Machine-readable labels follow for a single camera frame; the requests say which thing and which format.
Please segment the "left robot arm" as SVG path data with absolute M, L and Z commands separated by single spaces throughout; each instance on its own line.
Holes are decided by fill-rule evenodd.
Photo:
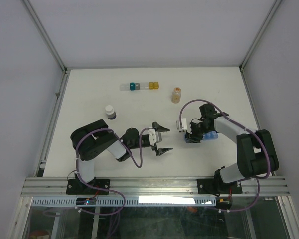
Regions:
M 162 141 L 161 134 L 169 132 L 157 122 L 152 127 L 139 132 L 136 128 L 128 128 L 122 137 L 108 127 L 104 120 L 98 120 L 75 130 L 70 139 L 76 153 L 77 188 L 83 193 L 94 189 L 94 159 L 104 151 L 108 151 L 118 162 L 131 158 L 137 168 L 143 165 L 143 148 L 151 148 L 159 157 L 172 148 L 158 148 Z

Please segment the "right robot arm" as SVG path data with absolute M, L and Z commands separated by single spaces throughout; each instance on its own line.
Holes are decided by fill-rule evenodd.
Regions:
M 250 178 L 265 179 L 278 170 L 279 161 L 269 131 L 244 127 L 212 103 L 201 105 L 199 110 L 199 122 L 190 122 L 189 130 L 185 129 L 185 119 L 180 118 L 179 131 L 185 133 L 185 142 L 201 143 L 222 134 L 235 143 L 237 151 L 236 163 L 216 170 L 212 179 L 197 181 L 200 194 L 240 193 L 235 189 L 240 182 Z

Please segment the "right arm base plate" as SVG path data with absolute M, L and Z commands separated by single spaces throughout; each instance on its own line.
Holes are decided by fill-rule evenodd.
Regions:
M 197 179 L 198 194 L 211 194 L 220 196 L 221 194 L 242 194 L 242 187 L 237 182 L 223 183 L 214 178 Z

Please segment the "amber pill bottle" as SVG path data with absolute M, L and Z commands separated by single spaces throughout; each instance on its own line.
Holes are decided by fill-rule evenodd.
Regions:
M 172 92 L 172 98 L 171 98 L 171 101 L 174 103 L 174 104 L 177 104 L 180 102 L 180 99 L 181 99 L 181 88 L 180 87 L 175 87 L 173 89 L 173 92 Z

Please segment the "blue weekly pill organizer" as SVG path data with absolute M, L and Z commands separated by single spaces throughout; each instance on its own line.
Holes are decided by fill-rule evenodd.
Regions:
M 216 140 L 218 133 L 213 131 L 207 134 L 193 134 L 193 137 L 199 138 L 201 141 Z

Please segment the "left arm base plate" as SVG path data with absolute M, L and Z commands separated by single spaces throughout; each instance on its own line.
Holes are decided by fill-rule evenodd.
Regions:
M 110 179 L 93 179 L 86 186 L 78 178 L 69 179 L 67 183 L 66 194 L 67 195 L 108 195 L 110 188 Z

